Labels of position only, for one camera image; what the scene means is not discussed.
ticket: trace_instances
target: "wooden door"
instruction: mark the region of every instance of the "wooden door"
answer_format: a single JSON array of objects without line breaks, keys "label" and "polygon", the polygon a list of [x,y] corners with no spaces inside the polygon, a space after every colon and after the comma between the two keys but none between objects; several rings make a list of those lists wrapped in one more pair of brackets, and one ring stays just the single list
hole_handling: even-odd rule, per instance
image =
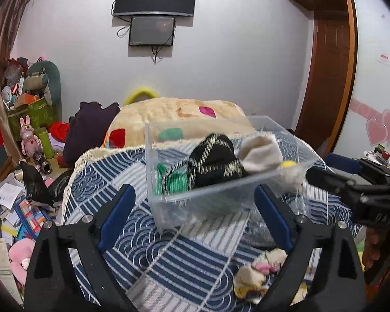
[{"label": "wooden door", "polygon": [[331,135],[341,106],[349,57],[348,13],[315,11],[308,85],[296,135],[317,150]]}]

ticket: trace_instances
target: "metal screw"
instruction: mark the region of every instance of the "metal screw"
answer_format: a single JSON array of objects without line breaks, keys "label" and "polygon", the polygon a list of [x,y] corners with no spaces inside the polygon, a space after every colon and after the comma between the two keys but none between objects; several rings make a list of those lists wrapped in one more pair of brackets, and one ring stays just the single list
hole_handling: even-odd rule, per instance
[{"label": "metal screw", "polygon": [[306,221],[308,220],[308,218],[305,216],[305,215],[297,215],[296,216],[296,222],[298,222],[299,224],[303,224],[305,223]]},{"label": "metal screw", "polygon": [[340,229],[346,229],[348,227],[347,223],[345,223],[341,220],[337,223],[337,225]]},{"label": "metal screw", "polygon": [[367,203],[368,202],[368,197],[367,196],[361,196],[360,197],[360,202],[361,203]]},{"label": "metal screw", "polygon": [[82,221],[84,222],[84,223],[89,223],[89,222],[91,222],[92,221],[92,219],[94,218],[94,216],[93,215],[91,215],[91,214],[86,214],[83,218],[82,218]]},{"label": "metal screw", "polygon": [[54,224],[54,222],[52,222],[51,220],[47,220],[44,224],[43,224],[43,227],[45,229],[50,229],[51,226]]}]

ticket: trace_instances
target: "plastic storage bin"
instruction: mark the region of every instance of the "plastic storage bin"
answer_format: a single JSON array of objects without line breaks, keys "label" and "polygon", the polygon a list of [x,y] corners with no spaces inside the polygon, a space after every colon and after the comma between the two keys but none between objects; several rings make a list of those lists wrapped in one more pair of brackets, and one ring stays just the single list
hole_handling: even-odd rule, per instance
[{"label": "plastic storage bin", "polygon": [[[176,154],[169,153],[171,150],[164,147],[165,143],[171,144],[173,140],[183,139],[184,141],[175,142],[175,144],[180,144],[179,147],[173,148],[181,151],[185,149],[181,147],[187,145],[186,140],[199,140],[200,142],[212,132],[224,133],[229,138],[235,138],[256,135],[257,131],[270,131],[275,134],[284,160],[293,160],[297,164],[183,193],[169,195],[155,193],[158,182],[158,163],[170,166],[176,163]],[[145,145],[148,202],[160,233],[184,223],[250,210],[254,207],[254,190],[262,183],[266,183],[276,196],[281,196],[292,190],[289,188],[291,184],[286,182],[289,173],[290,175],[292,173],[305,174],[317,159],[315,152],[267,116],[149,123],[145,126]],[[238,148],[239,144],[235,146],[236,154]]]}]

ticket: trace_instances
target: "beige blanket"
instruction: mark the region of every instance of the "beige blanket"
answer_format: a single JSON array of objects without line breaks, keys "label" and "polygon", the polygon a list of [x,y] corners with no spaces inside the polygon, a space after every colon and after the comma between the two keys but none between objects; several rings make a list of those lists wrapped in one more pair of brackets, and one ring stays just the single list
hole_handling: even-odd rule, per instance
[{"label": "beige blanket", "polygon": [[[202,125],[195,125],[196,119],[208,121],[202,121]],[[154,137],[157,137],[162,130],[171,128],[168,124],[170,121],[181,122],[179,128],[182,129],[184,139],[205,137],[211,132],[229,135],[252,131],[243,111],[234,103],[162,97],[124,106],[108,128],[103,147],[109,147],[110,134],[117,129],[126,131],[124,146],[117,148],[143,146],[146,123],[164,123],[157,126],[158,132],[153,133]]]}]

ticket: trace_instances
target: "blue and white striped fabric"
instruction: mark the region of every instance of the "blue and white striped fabric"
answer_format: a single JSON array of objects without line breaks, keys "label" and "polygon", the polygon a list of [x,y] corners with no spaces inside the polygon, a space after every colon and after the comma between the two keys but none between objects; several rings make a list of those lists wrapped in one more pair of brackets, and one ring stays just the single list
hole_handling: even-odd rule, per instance
[{"label": "blue and white striped fabric", "polygon": [[[240,242],[249,220],[248,212],[188,224],[159,235],[146,193],[144,149],[121,152],[87,164],[75,177],[63,222],[78,222],[95,214],[110,201],[123,183],[136,192],[136,204],[104,259],[119,285],[139,311],[250,311],[250,303],[237,301],[233,275],[261,251]],[[312,219],[321,223],[349,222],[349,210],[336,196],[307,188]],[[289,202],[298,194],[286,194]],[[86,279],[78,252],[71,259],[84,297],[98,304]],[[319,255],[315,252],[313,262]],[[307,274],[313,277],[313,267]]]}]

